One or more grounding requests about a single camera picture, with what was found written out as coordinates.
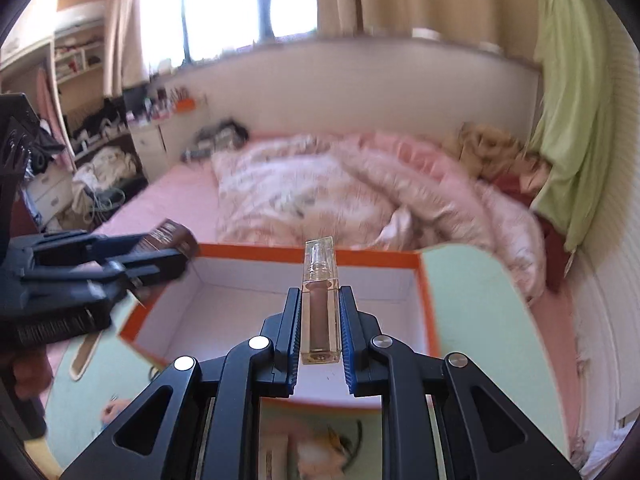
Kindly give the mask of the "person left hand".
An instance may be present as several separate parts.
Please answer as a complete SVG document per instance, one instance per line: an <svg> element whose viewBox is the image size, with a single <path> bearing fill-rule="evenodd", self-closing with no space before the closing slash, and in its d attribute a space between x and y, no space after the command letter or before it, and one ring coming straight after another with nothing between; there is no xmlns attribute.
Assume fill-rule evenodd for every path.
<svg viewBox="0 0 640 480"><path fill-rule="evenodd" d="M52 368L45 348L17 353L11 360L17 397L27 400L40 396L50 387Z"/></svg>

